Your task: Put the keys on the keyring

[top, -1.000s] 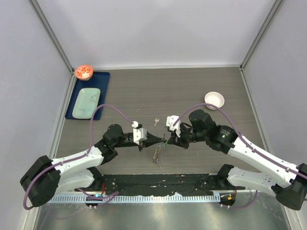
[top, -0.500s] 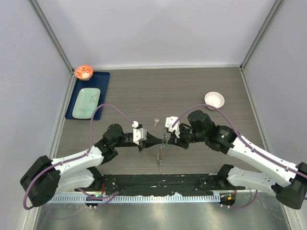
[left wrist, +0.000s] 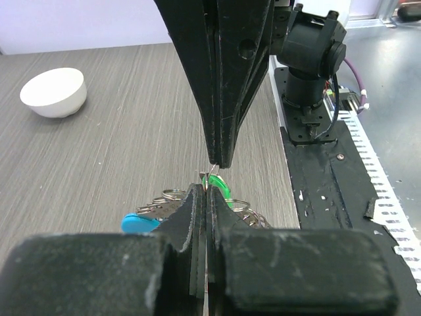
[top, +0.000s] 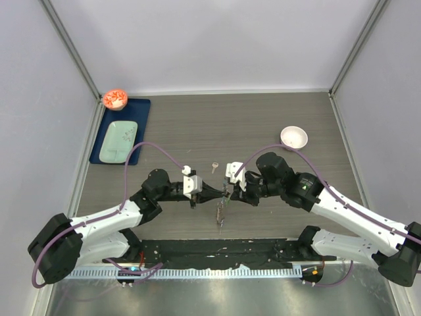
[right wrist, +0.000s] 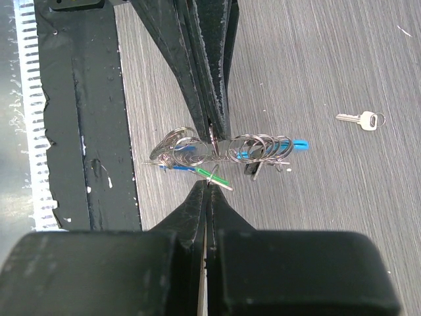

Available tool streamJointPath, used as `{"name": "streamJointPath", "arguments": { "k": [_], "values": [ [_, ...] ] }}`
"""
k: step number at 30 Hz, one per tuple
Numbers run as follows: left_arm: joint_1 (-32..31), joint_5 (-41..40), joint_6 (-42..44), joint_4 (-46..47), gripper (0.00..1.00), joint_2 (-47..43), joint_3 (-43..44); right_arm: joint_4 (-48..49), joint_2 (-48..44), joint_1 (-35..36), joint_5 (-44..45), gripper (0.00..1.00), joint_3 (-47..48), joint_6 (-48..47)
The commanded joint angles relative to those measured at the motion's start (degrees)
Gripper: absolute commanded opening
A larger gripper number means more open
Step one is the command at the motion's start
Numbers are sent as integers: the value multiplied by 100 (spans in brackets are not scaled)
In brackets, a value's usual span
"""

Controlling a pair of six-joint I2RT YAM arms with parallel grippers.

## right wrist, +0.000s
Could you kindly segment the steel key organizer blue handle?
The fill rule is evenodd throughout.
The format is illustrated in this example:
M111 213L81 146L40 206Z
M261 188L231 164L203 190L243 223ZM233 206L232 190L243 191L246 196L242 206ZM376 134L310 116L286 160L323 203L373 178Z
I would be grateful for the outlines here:
M170 131L152 150L148 165L175 165L200 167L212 163L252 163L249 158L252 150L263 148L260 162L262 167L268 165L276 171L282 171L289 165L287 158L296 151L306 151L310 145L306 140L293 140L287 136L268 134L243 134L231 140L218 141L213 133L210 143L199 139L191 127L179 127Z

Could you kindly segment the green tag with key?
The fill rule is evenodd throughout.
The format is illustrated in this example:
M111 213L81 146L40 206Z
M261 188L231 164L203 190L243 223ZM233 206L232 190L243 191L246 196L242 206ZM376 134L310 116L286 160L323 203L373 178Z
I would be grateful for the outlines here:
M207 171L199 167L195 168L195 173L201 176L202 178L204 178L207 181L207 185L216 184L217 186L220 186L221 188L224 188L232 192L234 189L232 188L232 186L227 180L221 178L218 175L218 171L219 171L218 164L213 166L211 171Z

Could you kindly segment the silver key with ring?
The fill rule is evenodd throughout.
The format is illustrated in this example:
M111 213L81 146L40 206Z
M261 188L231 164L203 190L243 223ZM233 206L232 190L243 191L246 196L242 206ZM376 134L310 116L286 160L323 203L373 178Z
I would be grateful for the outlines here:
M373 113L371 111L364 111L359 115L340 113L337 114L335 118L345 122L356 123L365 131L375 131L383 126L386 121L386 117L383 113Z

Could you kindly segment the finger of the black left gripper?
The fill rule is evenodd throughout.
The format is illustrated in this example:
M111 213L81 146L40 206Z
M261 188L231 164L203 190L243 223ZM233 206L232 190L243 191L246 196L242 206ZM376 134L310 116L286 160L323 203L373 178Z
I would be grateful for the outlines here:
M228 82L239 22L237 1L194 1L193 13L208 123L219 140L231 137Z
M209 142L208 116L191 47L183 34L186 28L176 4L173 1L135 1L134 9L174 73L200 140Z

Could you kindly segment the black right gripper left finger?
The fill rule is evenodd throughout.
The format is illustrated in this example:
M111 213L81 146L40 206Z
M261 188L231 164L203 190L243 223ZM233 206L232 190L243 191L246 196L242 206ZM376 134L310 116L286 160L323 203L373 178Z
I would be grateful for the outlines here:
M185 200L151 231L175 235L167 315L200 315L203 311L203 252L207 185L197 181Z

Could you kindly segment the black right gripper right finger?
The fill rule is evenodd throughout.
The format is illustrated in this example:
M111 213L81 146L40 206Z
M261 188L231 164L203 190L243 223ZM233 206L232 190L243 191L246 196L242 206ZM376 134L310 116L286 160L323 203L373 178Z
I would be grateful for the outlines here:
M218 231L254 231L228 203L219 186L209 186L207 202L207 311L208 315L221 315L221 269L218 254Z

